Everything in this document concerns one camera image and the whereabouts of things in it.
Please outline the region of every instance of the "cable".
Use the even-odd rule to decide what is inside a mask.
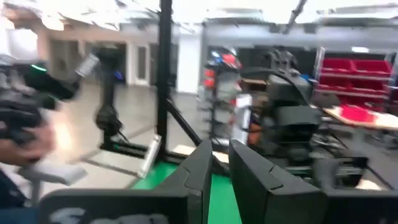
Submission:
[[[128,138],[125,137],[125,135],[124,135],[122,132],[118,131],[118,134],[122,137],[122,139],[123,139],[126,143],[130,143],[130,141],[128,140]]]
[[[216,140],[216,142],[217,142],[220,146],[222,146],[221,142],[220,142],[216,137],[212,137],[212,139]]]

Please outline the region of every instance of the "ceiling light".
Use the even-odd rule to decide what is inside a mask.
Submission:
[[[367,47],[352,47],[351,50],[356,53],[369,53],[369,49]]]
[[[43,16],[42,22],[43,25],[49,29],[63,31],[63,22],[59,19],[55,19],[50,16]]]

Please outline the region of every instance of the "blue object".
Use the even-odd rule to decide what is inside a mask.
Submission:
[[[310,79],[310,76],[307,75],[307,74],[301,74],[301,77],[302,77],[303,79],[305,79],[306,81],[308,81],[308,80]]]
[[[119,71],[116,71],[114,73],[114,76],[116,76],[116,78],[118,78],[118,80],[123,80],[123,76],[122,76],[122,74]]]
[[[221,57],[216,58],[216,63],[221,63],[223,62],[223,59]]]

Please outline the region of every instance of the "red object on table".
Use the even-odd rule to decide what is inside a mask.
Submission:
[[[340,116],[357,122],[373,123],[375,119],[375,116],[370,114],[367,109],[348,105],[343,105],[341,107]]]

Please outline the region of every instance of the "white pillar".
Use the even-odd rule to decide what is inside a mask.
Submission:
[[[37,34],[37,53],[39,59],[43,61],[50,60],[50,37],[45,27],[40,27]]]
[[[11,55],[8,31],[3,27],[0,27],[0,40],[0,55]]]
[[[78,39],[77,41],[78,41],[79,54],[83,58],[87,54],[87,52],[86,52],[86,42],[84,40],[82,40],[82,39]]]
[[[133,85],[137,76],[137,50],[133,42],[126,42],[126,83]]]
[[[202,71],[203,36],[202,26],[192,27],[194,34],[180,29],[178,46],[177,91],[193,93],[198,91],[198,82]]]

